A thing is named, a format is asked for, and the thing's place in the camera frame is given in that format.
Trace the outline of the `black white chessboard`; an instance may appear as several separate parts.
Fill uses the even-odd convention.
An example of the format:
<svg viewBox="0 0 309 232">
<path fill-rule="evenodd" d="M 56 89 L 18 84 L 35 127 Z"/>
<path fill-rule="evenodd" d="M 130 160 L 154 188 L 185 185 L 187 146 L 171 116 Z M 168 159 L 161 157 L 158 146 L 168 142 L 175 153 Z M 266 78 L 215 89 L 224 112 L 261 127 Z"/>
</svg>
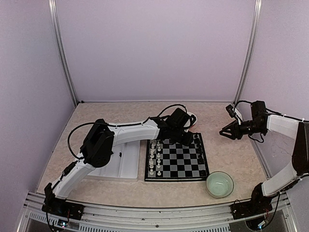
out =
<svg viewBox="0 0 309 232">
<path fill-rule="evenodd" d="M 197 143 L 195 143 L 195 137 L 189 146 L 184 146 L 179 143 L 171 144 L 169 139 L 163 141 L 148 140 L 146 147 L 146 163 L 144 180 L 146 182 L 182 182 L 182 181 L 205 181 L 210 175 L 205 148 L 202 140 L 202 134 L 199 134 L 202 157 L 198 159 Z M 154 165 L 150 166 L 150 150 L 151 143 L 156 142 L 161 144 L 161 165 L 160 169 L 157 169 L 157 146 L 154 147 Z M 154 175 L 149 175 L 149 171 L 153 169 Z M 200 171 L 205 170 L 206 176 L 200 176 Z"/>
</svg>

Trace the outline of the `white plastic compartment tray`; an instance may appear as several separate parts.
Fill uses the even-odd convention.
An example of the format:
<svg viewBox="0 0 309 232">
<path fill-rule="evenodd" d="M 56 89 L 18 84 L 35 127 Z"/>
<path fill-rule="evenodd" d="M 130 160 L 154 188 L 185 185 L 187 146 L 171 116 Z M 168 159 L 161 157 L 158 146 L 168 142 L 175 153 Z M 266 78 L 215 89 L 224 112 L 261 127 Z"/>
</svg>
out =
<svg viewBox="0 0 309 232">
<path fill-rule="evenodd" d="M 140 142 L 120 144 L 113 148 L 109 163 L 90 172 L 86 178 L 93 180 L 136 182 L 138 180 Z"/>
</svg>

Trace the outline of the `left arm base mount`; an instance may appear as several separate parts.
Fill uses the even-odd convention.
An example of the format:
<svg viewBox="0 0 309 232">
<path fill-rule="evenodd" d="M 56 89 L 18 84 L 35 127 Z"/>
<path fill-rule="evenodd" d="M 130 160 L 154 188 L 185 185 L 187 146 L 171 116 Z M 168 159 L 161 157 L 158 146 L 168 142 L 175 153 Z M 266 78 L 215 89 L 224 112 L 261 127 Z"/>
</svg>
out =
<svg viewBox="0 0 309 232">
<path fill-rule="evenodd" d="M 84 212 L 84 205 L 71 203 L 56 197 L 50 199 L 45 198 L 42 211 L 68 219 L 81 220 Z"/>
</svg>

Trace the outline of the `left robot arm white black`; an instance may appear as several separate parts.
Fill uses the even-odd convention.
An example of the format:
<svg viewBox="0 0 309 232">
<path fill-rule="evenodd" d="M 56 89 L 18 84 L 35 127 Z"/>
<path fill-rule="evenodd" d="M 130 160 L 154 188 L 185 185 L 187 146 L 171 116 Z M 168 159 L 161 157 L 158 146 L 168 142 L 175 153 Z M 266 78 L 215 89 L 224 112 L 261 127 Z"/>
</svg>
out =
<svg viewBox="0 0 309 232">
<path fill-rule="evenodd" d="M 57 215 L 67 211 L 66 199 L 73 188 L 96 168 L 108 164 L 113 154 L 113 147 L 141 140 L 171 139 L 188 146 L 193 140 L 189 129 L 196 122 L 194 114 L 189 114 L 182 104 L 175 105 L 176 110 L 167 116 L 161 114 L 148 117 L 145 121 L 132 123 L 108 124 L 104 119 L 90 122 L 90 131 L 80 148 L 80 156 L 61 173 L 53 183 L 44 188 L 44 206 L 48 206 Z"/>
</svg>

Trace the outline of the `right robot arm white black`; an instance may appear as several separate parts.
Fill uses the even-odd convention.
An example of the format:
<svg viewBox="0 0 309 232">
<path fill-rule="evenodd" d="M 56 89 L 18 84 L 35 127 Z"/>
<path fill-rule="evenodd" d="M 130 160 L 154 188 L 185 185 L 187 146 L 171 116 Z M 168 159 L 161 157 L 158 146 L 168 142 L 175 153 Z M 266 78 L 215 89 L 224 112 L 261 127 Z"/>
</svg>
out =
<svg viewBox="0 0 309 232">
<path fill-rule="evenodd" d="M 239 140 L 244 135 L 252 139 L 252 135 L 266 136 L 268 132 L 280 134 L 294 140 L 294 148 L 287 152 L 286 145 L 275 145 L 274 153 L 284 153 L 287 164 L 270 179 L 258 184 L 247 203 L 247 211 L 256 215 L 266 204 L 292 188 L 300 179 L 309 175 L 309 122 L 294 118 L 266 108 L 264 101 L 250 103 L 252 119 L 244 121 L 236 105 L 228 105 L 225 109 L 235 121 L 223 127 L 219 134 L 232 140 Z"/>
</svg>

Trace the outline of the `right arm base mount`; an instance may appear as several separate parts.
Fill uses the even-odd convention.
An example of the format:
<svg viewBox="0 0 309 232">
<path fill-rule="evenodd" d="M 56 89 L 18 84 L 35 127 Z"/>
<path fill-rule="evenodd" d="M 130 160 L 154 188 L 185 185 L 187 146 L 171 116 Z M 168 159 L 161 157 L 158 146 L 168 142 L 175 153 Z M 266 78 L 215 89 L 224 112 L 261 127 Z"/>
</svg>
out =
<svg viewBox="0 0 309 232">
<path fill-rule="evenodd" d="M 263 200 L 249 200 L 240 202 L 235 200 L 233 204 L 230 205 L 231 213 L 233 219 L 242 219 L 247 217 L 252 217 L 259 214 L 264 214 L 267 211 L 271 211 L 272 198 L 265 198 Z"/>
</svg>

